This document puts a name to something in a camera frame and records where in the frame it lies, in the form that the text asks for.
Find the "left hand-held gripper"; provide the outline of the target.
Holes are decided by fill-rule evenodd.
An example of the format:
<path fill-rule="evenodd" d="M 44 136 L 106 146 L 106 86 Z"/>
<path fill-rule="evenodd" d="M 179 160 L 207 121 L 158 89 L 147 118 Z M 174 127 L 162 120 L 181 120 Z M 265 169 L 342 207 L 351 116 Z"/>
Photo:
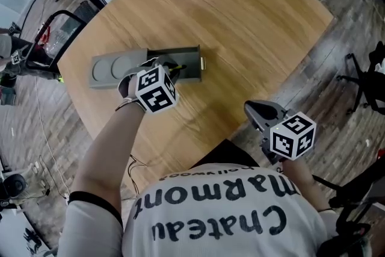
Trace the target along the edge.
<path fill-rule="evenodd" d="M 175 83 L 181 69 L 168 55 L 137 67 L 136 95 L 148 113 L 160 113 L 176 106 L 179 95 Z"/>

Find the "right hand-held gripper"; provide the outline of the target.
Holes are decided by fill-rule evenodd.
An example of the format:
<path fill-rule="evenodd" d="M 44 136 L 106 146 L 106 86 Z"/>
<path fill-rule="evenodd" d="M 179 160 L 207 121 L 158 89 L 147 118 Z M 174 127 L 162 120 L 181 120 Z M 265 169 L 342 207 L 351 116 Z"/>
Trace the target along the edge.
<path fill-rule="evenodd" d="M 288 113 L 275 102 L 247 100 L 244 112 L 254 129 L 263 132 L 262 152 L 272 165 L 286 159 L 295 161 L 313 147 L 316 123 L 304 113 L 271 125 L 271 118 L 284 118 Z"/>

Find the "grey drawer box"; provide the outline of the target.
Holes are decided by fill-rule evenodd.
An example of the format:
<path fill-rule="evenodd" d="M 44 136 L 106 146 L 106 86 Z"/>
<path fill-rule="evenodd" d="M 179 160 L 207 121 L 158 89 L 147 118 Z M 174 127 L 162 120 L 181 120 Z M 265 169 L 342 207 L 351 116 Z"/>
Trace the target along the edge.
<path fill-rule="evenodd" d="M 152 58 L 168 55 L 181 69 L 176 83 L 200 82 L 206 69 L 200 46 L 171 49 L 133 49 L 93 57 L 90 65 L 89 87 L 95 90 L 112 89 L 129 73 Z"/>

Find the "person's right forearm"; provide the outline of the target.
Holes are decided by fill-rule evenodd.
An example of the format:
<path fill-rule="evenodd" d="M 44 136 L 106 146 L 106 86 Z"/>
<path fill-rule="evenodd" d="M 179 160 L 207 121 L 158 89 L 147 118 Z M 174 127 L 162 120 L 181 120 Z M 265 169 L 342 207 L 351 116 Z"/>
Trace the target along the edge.
<path fill-rule="evenodd" d="M 313 175 L 303 158 L 295 161 L 285 160 L 282 162 L 283 174 L 289 178 L 299 189 L 302 196 L 318 212 L 334 212 L 328 204 L 322 190 L 313 178 Z"/>

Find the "person's left forearm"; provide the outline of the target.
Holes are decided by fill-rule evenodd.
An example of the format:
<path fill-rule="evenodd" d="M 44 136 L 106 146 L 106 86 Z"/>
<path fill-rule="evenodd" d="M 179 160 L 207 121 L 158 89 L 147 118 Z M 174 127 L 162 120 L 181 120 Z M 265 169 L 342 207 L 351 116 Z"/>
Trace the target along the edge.
<path fill-rule="evenodd" d="M 135 103 L 118 109 L 79 164 L 73 191 L 94 194 L 121 213 L 120 187 L 144 110 Z"/>

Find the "person's left hand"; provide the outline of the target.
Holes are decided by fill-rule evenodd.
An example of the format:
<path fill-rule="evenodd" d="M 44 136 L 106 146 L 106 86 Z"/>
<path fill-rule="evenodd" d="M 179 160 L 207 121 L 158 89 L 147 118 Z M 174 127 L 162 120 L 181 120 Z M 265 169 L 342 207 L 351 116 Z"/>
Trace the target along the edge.
<path fill-rule="evenodd" d="M 119 105 L 118 109 L 122 108 L 127 104 L 138 104 L 142 107 L 139 99 L 136 95 L 136 86 L 137 86 L 137 74 L 130 73 L 126 75 L 118 84 L 118 92 L 123 98 L 122 103 Z"/>

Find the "person's black trousers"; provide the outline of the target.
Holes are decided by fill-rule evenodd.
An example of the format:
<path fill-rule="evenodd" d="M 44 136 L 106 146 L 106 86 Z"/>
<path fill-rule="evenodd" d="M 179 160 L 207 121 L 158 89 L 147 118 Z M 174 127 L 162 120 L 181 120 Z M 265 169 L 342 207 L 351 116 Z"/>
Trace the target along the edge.
<path fill-rule="evenodd" d="M 241 167 L 259 167 L 259 164 L 246 151 L 225 139 L 190 170 L 204 171 Z"/>

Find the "wooden table with white legs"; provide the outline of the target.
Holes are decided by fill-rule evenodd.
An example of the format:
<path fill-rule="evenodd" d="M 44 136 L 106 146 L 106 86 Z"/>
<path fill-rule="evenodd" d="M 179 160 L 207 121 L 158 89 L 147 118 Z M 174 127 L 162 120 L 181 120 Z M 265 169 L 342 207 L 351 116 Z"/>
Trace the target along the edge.
<path fill-rule="evenodd" d="M 301 63 L 333 20 L 318 0 L 112 0 L 81 31 L 58 66 L 92 137 L 120 96 L 92 90 L 94 56 L 136 48 L 200 46 L 202 81 L 178 85 L 175 108 L 148 115 L 132 151 L 145 163 L 125 182 L 146 188 L 187 170 L 246 120 L 249 99 L 268 99 Z"/>

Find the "person's white printed shirt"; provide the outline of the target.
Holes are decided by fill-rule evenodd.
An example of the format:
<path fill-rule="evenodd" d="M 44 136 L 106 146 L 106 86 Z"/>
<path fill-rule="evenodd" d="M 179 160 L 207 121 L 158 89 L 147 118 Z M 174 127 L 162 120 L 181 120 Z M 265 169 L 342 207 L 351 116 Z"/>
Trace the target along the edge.
<path fill-rule="evenodd" d="M 204 164 L 147 187 L 127 220 L 72 193 L 58 257 L 315 257 L 336 220 L 274 170 Z"/>

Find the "large clear water bottle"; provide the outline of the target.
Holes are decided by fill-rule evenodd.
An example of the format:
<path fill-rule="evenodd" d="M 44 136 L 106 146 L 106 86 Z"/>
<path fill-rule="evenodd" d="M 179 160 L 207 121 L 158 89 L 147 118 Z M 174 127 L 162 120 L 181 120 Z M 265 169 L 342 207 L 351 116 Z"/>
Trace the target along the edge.
<path fill-rule="evenodd" d="M 70 36 L 73 34 L 73 30 L 63 30 L 58 29 L 54 31 L 48 42 L 45 44 L 44 49 L 46 53 L 53 58 L 57 55 L 60 49 L 64 46 L 64 44 L 68 41 Z"/>

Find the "black treadmill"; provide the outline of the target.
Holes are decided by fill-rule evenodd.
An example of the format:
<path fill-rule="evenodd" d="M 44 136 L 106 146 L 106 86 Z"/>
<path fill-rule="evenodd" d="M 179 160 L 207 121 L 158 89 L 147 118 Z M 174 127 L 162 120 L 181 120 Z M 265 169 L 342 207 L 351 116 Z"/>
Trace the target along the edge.
<path fill-rule="evenodd" d="M 61 15 L 65 15 L 68 17 L 67 20 L 74 20 L 75 26 L 71 32 L 67 33 L 62 29 L 56 29 L 55 31 L 50 32 L 50 36 L 48 42 L 45 44 L 44 48 L 49 56 L 52 56 L 53 59 L 50 63 L 42 65 L 38 64 L 36 61 L 31 60 L 31 56 L 34 53 L 34 48 L 37 46 L 37 43 L 43 37 L 43 34 L 49 29 L 51 29 L 51 23 Z M 31 48 L 28 51 L 27 56 L 25 57 L 25 66 L 30 70 L 39 70 L 42 72 L 50 72 L 54 74 L 60 75 L 60 71 L 58 68 L 58 62 L 66 52 L 67 48 L 72 44 L 74 39 L 80 34 L 80 32 L 85 28 L 87 22 L 78 17 L 77 15 L 67 11 L 67 10 L 59 10 L 54 14 L 50 15 L 44 25 L 40 28 L 37 36 L 34 39 L 34 42 Z"/>

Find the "black gray office chair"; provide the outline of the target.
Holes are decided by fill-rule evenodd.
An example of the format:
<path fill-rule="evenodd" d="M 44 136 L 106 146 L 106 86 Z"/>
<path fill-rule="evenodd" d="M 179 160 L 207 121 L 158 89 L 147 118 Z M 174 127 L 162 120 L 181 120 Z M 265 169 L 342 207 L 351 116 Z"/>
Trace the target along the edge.
<path fill-rule="evenodd" d="M 373 204 L 385 202 L 385 175 L 360 175 L 342 187 L 317 176 L 313 178 L 334 189 L 336 195 L 329 205 L 342 210 L 336 221 L 337 235 L 320 246 L 316 257 L 371 257 L 366 237 L 371 225 L 361 220 Z"/>

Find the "black wheeled device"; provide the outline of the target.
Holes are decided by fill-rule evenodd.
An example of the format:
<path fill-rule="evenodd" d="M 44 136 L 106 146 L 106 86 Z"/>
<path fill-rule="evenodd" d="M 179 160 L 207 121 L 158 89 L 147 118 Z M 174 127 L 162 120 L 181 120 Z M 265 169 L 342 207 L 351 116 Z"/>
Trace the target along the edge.
<path fill-rule="evenodd" d="M 0 211 L 9 208 L 10 200 L 17 198 L 26 188 L 25 178 L 21 174 L 13 174 L 0 179 Z"/>

